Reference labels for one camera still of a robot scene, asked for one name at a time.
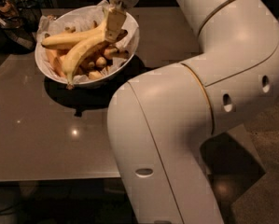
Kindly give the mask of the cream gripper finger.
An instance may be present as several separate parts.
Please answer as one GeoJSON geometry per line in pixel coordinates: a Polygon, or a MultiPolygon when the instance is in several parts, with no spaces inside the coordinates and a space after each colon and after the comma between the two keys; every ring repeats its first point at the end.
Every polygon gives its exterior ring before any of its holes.
{"type": "Polygon", "coordinates": [[[119,7],[108,7],[105,10],[105,40],[114,43],[126,21],[126,11],[119,7]]]}

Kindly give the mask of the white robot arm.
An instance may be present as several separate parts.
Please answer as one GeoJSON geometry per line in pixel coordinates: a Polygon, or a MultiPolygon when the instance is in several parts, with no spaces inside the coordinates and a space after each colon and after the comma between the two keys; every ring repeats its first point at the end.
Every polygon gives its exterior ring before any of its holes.
{"type": "Polygon", "coordinates": [[[223,224],[200,147],[279,95],[279,22],[261,0],[176,0],[202,54],[114,94],[107,129],[139,224],[223,224]]]}

